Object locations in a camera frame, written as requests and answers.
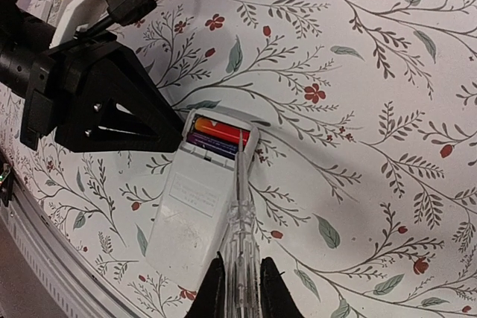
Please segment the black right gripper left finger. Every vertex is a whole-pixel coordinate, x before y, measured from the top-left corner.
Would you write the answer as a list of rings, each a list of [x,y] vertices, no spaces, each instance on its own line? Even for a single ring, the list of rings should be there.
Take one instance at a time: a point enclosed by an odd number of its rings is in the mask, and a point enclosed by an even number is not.
[[[212,259],[185,318],[225,317],[226,272],[220,252]]]

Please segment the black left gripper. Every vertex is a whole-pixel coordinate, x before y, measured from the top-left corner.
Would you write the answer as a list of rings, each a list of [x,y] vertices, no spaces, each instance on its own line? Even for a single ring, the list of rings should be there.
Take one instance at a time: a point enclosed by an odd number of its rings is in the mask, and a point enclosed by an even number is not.
[[[184,122],[130,48],[103,31],[45,50],[29,71],[20,142],[32,150],[55,130],[74,153],[173,153]]]

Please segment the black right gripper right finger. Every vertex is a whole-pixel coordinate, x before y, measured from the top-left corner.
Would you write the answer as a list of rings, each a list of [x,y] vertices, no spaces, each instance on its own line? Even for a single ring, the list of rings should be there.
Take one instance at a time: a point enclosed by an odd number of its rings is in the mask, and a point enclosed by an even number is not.
[[[260,264],[260,299],[264,318],[303,318],[271,257]]]

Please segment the clear handle screwdriver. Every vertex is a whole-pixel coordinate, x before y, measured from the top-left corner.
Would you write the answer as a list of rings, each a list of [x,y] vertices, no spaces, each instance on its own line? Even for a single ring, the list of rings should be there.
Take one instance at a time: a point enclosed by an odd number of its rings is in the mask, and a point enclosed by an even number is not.
[[[259,250],[254,238],[255,207],[248,193],[248,172],[239,132],[235,159],[234,198],[230,202],[229,233],[224,246],[226,269],[226,317],[259,317],[257,261]]]

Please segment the white remote control back up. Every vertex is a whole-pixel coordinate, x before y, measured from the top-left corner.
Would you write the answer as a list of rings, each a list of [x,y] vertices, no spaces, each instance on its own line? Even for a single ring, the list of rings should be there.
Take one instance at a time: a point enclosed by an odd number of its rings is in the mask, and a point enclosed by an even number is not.
[[[244,145],[249,165],[260,134],[258,119],[226,107],[193,109],[176,150],[159,200],[146,261],[185,290],[197,290],[223,242],[234,198],[235,159],[186,141],[196,118],[203,116],[250,131]]]

